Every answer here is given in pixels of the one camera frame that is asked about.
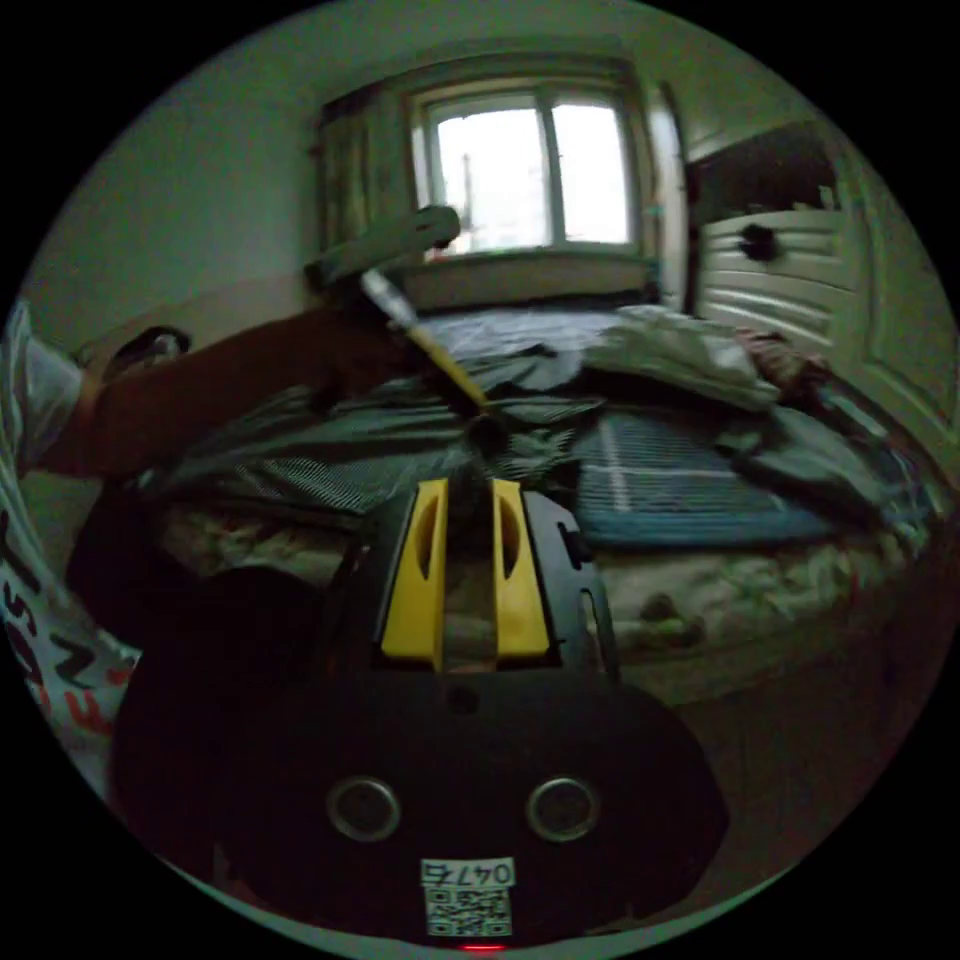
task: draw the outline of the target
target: yellow handle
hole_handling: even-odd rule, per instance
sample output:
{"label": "yellow handle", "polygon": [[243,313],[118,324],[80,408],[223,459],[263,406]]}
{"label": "yellow handle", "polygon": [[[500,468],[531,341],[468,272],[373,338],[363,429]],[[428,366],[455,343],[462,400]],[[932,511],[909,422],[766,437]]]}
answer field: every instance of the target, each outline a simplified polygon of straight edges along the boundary
{"label": "yellow handle", "polygon": [[405,333],[424,353],[429,354],[434,365],[439,367],[460,388],[461,392],[470,398],[478,411],[487,409],[489,401],[486,394],[466,375],[460,364],[430,334],[420,327],[411,327]]}
{"label": "yellow handle", "polygon": [[520,484],[493,481],[493,590],[497,659],[543,657],[550,648]]}
{"label": "yellow handle", "polygon": [[392,660],[443,668],[443,606],[447,567],[446,480],[420,484],[400,555],[381,650]]}

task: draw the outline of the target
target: window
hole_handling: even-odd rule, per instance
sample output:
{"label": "window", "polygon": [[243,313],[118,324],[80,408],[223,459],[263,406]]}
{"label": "window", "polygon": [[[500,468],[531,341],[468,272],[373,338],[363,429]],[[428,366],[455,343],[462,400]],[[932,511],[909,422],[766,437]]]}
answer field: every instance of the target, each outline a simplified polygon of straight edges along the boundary
{"label": "window", "polygon": [[445,256],[637,250],[631,153],[614,93],[531,82],[435,95],[415,116],[421,204],[449,204],[463,223]]}

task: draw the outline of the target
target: window frame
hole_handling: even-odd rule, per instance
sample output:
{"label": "window frame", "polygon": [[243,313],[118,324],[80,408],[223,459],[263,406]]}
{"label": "window frame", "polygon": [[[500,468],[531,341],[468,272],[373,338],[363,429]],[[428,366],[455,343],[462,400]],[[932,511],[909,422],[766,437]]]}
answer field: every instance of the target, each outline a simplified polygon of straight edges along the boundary
{"label": "window frame", "polygon": [[[609,78],[510,75],[456,85],[434,87],[410,95],[408,109],[407,144],[412,157],[411,172],[419,205],[443,203],[444,185],[440,165],[438,127],[443,119],[475,113],[510,109],[511,101],[529,109],[531,101],[537,110],[540,134],[546,161],[545,189],[547,209],[550,211],[550,241],[545,246],[509,247],[503,251],[478,251],[450,255],[450,261],[503,256],[522,253],[583,253],[602,255],[643,255],[643,224],[641,223],[642,196],[639,177],[639,159],[635,142],[636,131],[631,123],[630,102],[622,83]],[[609,107],[613,110],[620,139],[627,203],[626,243],[568,240],[563,205],[563,182],[560,168],[553,108],[561,104],[585,104]],[[470,105],[467,113],[464,105]]]}

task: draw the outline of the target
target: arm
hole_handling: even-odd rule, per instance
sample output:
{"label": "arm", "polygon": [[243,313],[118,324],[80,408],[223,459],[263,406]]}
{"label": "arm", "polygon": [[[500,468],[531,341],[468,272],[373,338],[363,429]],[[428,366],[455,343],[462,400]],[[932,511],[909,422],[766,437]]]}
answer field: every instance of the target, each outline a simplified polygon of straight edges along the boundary
{"label": "arm", "polygon": [[401,364],[386,336],[351,329],[323,309],[298,314],[110,383],[86,378],[40,467],[74,477],[134,475],[288,387],[358,392]]}

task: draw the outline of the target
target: sticker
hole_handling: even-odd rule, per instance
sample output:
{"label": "sticker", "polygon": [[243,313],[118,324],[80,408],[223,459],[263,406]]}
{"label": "sticker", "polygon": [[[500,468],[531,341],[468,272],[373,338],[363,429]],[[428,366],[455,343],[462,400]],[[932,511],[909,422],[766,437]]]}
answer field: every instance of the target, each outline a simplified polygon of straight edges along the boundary
{"label": "sticker", "polygon": [[432,937],[508,937],[513,932],[512,857],[421,860],[420,884]]}

